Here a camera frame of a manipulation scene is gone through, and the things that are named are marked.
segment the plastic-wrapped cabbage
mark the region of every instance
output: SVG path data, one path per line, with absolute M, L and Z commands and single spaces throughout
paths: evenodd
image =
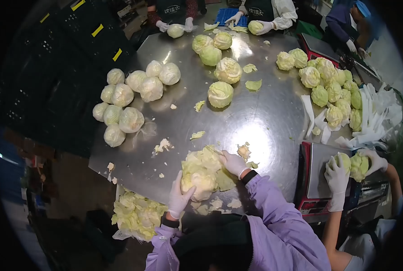
M 224 57 L 217 64 L 214 75 L 218 80 L 227 84 L 234 84 L 242 76 L 241 66 L 231 58 Z
M 368 171 L 368 157 L 362 153 L 356 153 L 351 157 L 351 177 L 356 182 L 361 182 Z
M 211 39 L 211 37 L 207 35 L 197 35 L 195 38 L 192 40 L 192 49 L 200 54 L 202 51 L 203 47 L 208 46 L 208 45 L 214 45 L 214 40 Z
M 320 73 L 316 68 L 307 67 L 300 69 L 301 82 L 306 88 L 314 88 L 320 83 Z
M 330 83 L 325 86 L 325 89 L 328 92 L 329 102 L 334 103 L 340 99 L 342 87 L 335 80 L 331 80 Z
M 208 99 L 212 106 L 223 108 L 233 98 L 233 87 L 225 82 L 215 82 L 209 86 Z
M 349 127 L 353 132 L 361 132 L 361 122 L 363 118 L 363 112 L 358 109 L 352 109 L 349 115 Z
M 120 146 L 125 141 L 126 134 L 120 130 L 117 123 L 110 124 L 103 134 L 103 139 L 110 147 Z
M 162 97 L 163 88 L 164 86 L 158 77 L 148 77 L 139 87 L 141 99 L 146 103 L 158 100 Z
M 232 43 L 231 35 L 227 32 L 220 32 L 214 37 L 214 46 L 220 50 L 227 50 Z
M 106 103 L 112 104 L 111 98 L 115 88 L 116 88 L 115 84 L 106 85 L 101 92 L 101 100 Z
M 222 57 L 221 50 L 214 46 L 204 46 L 200 52 L 200 59 L 203 64 L 215 67 Z
M 288 71 L 295 66 L 295 58 L 285 51 L 281 51 L 277 55 L 277 66 L 280 70 Z
M 296 68 L 305 68 L 307 66 L 308 56 L 307 54 L 299 48 L 289 51 L 289 55 L 295 58 Z
M 107 109 L 108 104 L 107 103 L 100 103 L 97 104 L 93 107 L 93 117 L 97 121 L 103 122 L 103 113 L 105 112 L 105 109 Z
M 112 68 L 107 73 L 108 84 L 123 84 L 125 82 L 125 74 L 119 68 Z
M 135 133 L 144 124 L 144 116 L 133 107 L 126 107 L 119 117 L 119 128 L 125 133 Z
M 311 99 L 316 105 L 323 107 L 328 102 L 328 92 L 321 85 L 314 87 L 311 91 Z
M 180 80 L 180 70 L 174 63 L 167 63 L 159 74 L 159 79 L 165 85 L 176 84 Z

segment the cabbage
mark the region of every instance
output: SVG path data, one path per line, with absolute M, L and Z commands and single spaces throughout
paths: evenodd
M 140 95 L 144 102 L 148 103 L 162 97 L 164 86 L 158 77 L 148 77 L 141 83 Z
M 311 91 L 311 99 L 316 105 L 323 107 L 328 102 L 328 92 L 321 85 L 314 87 Z
M 305 68 L 307 66 L 308 56 L 307 54 L 299 48 L 289 51 L 289 55 L 295 58 L 296 68 Z
M 103 122 L 103 113 L 105 112 L 105 109 L 107 109 L 108 104 L 107 103 L 100 103 L 97 104 L 93 107 L 93 117 L 97 121 Z
M 108 84 L 123 84 L 125 82 L 125 74 L 119 68 L 112 68 L 107 73 Z
M 103 134 L 103 139 L 110 147 L 120 146 L 126 138 L 126 134 L 120 130 L 117 123 L 110 124 Z
M 234 84 L 241 78 L 241 66 L 233 59 L 224 57 L 218 62 L 214 75 L 222 82 Z
M 146 67 L 146 77 L 158 77 L 163 67 L 164 65 L 161 62 L 152 60 Z
M 135 133 L 144 124 L 144 116 L 133 107 L 126 107 L 119 117 L 119 128 L 125 133 Z
M 202 60 L 201 62 L 207 66 L 215 67 L 221 60 L 221 57 L 221 50 L 210 45 L 203 47 L 200 52 L 200 59 Z
M 101 92 L 101 100 L 108 104 L 112 104 L 111 97 L 112 94 L 114 93 L 115 88 L 116 88 L 115 84 L 106 85 Z
M 295 66 L 295 58 L 285 51 L 277 55 L 277 66 L 280 70 L 288 71 Z
M 221 50 L 227 50 L 232 43 L 231 35 L 227 32 L 220 32 L 214 37 L 214 46 Z
M 361 182 L 366 177 L 368 171 L 368 157 L 357 152 L 351 157 L 351 177 L 355 181 Z
M 175 39 L 181 37 L 183 35 L 184 30 L 185 28 L 182 25 L 174 23 L 170 25 L 169 28 L 167 29 L 167 34 Z
M 112 94 L 112 103 L 114 105 L 125 107 L 134 99 L 134 92 L 127 84 L 117 84 Z
M 122 114 L 122 107 L 109 105 L 107 109 L 103 112 L 103 122 L 110 126 L 111 124 L 119 123 L 120 114 Z
M 208 46 L 208 45 L 214 45 L 214 40 L 211 39 L 211 37 L 207 35 L 197 35 L 195 38 L 192 40 L 192 49 L 200 54 L 202 51 L 203 47 Z
M 349 116 L 349 127 L 353 132 L 361 132 L 361 122 L 363 117 L 363 111 L 358 109 L 352 109 Z
M 248 24 L 248 29 L 251 32 L 251 34 L 253 34 L 253 35 L 257 35 L 257 32 L 259 30 L 262 30 L 262 28 L 263 28 L 263 24 L 256 22 L 256 21 L 251 21 Z
M 159 79 L 165 85 L 176 84 L 180 80 L 180 70 L 174 63 L 167 63 L 159 74 Z
M 141 82 L 146 79 L 147 75 L 143 71 L 134 71 L 129 74 L 128 78 L 126 78 L 126 84 L 131 87 L 131 89 L 135 92 L 140 92 L 138 89 Z
M 209 86 L 208 99 L 212 106 L 223 108 L 233 98 L 233 87 L 225 82 L 215 82 Z
M 301 82 L 306 88 L 314 88 L 320 83 L 320 73 L 316 68 L 307 67 L 300 69 Z

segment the white glove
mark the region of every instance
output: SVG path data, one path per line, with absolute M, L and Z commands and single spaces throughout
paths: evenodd
M 387 171 L 387 168 L 389 166 L 387 159 L 380 157 L 374 150 L 360 149 L 360 150 L 357 150 L 357 152 L 368 156 L 370 158 L 370 160 L 372 161 L 372 166 L 369 168 L 369 170 L 365 174 L 366 177 L 377 170 L 381 170 L 382 172 Z
M 357 48 L 355 47 L 355 44 L 353 41 L 351 41 L 351 40 L 346 41 L 346 45 L 348 46 L 348 48 L 351 52 L 357 53 Z
M 156 26 L 161 30 L 161 32 L 166 32 L 169 28 L 169 25 L 163 21 L 157 21 Z
M 241 11 L 238 11 L 235 15 L 227 19 L 227 21 L 224 22 L 225 25 L 228 25 L 229 22 L 234 21 L 233 24 L 237 25 L 239 22 L 239 19 L 242 17 L 243 13 Z
M 241 174 L 244 170 L 249 169 L 249 167 L 245 164 L 245 161 L 242 157 L 230 154 L 226 150 L 223 150 L 223 155 L 220 155 L 220 159 L 223 162 L 226 169 L 233 175 L 236 175 L 238 179 L 241 179 Z
M 329 202 L 328 211 L 337 212 L 343 210 L 345 204 L 345 192 L 348 186 L 349 175 L 346 174 L 346 169 L 343 165 L 343 159 L 339 159 L 340 167 L 337 166 L 334 157 L 331 157 L 329 162 L 325 164 L 325 179 L 328 182 L 329 190 L 331 190 L 332 196 Z

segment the yellow label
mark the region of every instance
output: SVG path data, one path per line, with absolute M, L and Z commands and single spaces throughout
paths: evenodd
M 116 60 L 119 58 L 121 53 L 122 53 L 122 49 L 119 48 L 119 51 L 117 52 L 117 54 L 112 58 L 114 60 L 114 62 L 116 62 Z
M 96 37 L 96 35 L 103 29 L 103 25 L 101 24 L 93 33 L 92 36 Z

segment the worker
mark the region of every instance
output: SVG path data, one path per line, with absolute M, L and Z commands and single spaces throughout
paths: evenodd
M 259 216 L 185 212 L 179 231 L 179 217 L 196 189 L 181 193 L 179 171 L 146 270 L 330 270 L 322 242 L 277 184 L 248 168 L 242 157 L 223 154 L 222 163 L 245 185 Z M 188 215 L 193 219 L 186 220 Z
M 263 25 L 256 35 L 263 35 L 271 30 L 282 33 L 298 19 L 292 0 L 242 0 L 239 11 L 225 23 L 233 21 L 237 25 L 242 15 L 248 15 L 248 23 L 255 20 Z
M 377 170 L 385 172 L 391 187 L 391 215 L 398 215 L 403 206 L 403 195 L 396 169 L 393 165 L 389 164 L 386 159 L 381 158 L 374 150 L 361 149 L 358 150 L 358 152 L 367 155 L 372 161 L 372 166 L 367 171 L 366 176 Z M 396 220 L 385 220 L 378 217 L 364 225 L 354 227 L 349 230 L 351 234 L 346 238 L 343 245 L 339 250 L 336 250 L 335 246 L 339 234 L 343 204 L 345 203 L 345 192 L 348 185 L 349 173 L 346 174 L 342 159 L 340 159 L 340 166 L 337 166 L 333 160 L 331 163 L 333 169 L 326 166 L 325 178 L 328 181 L 332 199 L 328 209 L 329 218 L 325 224 L 322 242 L 326 247 L 326 252 L 328 253 L 329 262 L 333 271 L 367 270 L 375 254 L 381 249 L 381 243 L 384 242 L 393 229 Z
M 329 43 L 334 51 L 350 51 L 367 58 L 363 47 L 370 36 L 370 26 L 365 18 L 370 16 L 370 11 L 361 1 L 356 1 L 352 8 L 338 4 L 326 16 L 327 27 L 322 40 Z

